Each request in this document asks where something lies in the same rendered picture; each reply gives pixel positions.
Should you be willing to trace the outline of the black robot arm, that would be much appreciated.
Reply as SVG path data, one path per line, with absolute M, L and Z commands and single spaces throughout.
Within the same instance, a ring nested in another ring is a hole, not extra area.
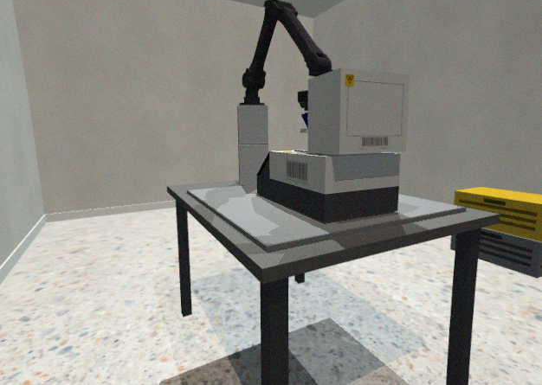
M 311 36 L 306 32 L 297 18 L 297 10 L 291 3 L 280 0 L 267 0 L 264 3 L 264 7 L 265 15 L 254 59 L 250 67 L 246 68 L 246 72 L 242 76 L 242 85 L 243 87 L 246 87 L 246 97 L 244 97 L 244 103 L 239 103 L 239 105 L 265 105 L 265 103 L 260 103 L 258 91 L 259 89 L 263 89 L 265 85 L 266 72 L 263 70 L 263 67 L 274 33 L 274 28 L 278 20 L 286 28 L 288 34 L 290 34 L 294 43 L 302 53 L 306 66 L 309 69 L 309 76 L 318 76 L 333 71 L 331 69 L 331 60 L 317 47 Z

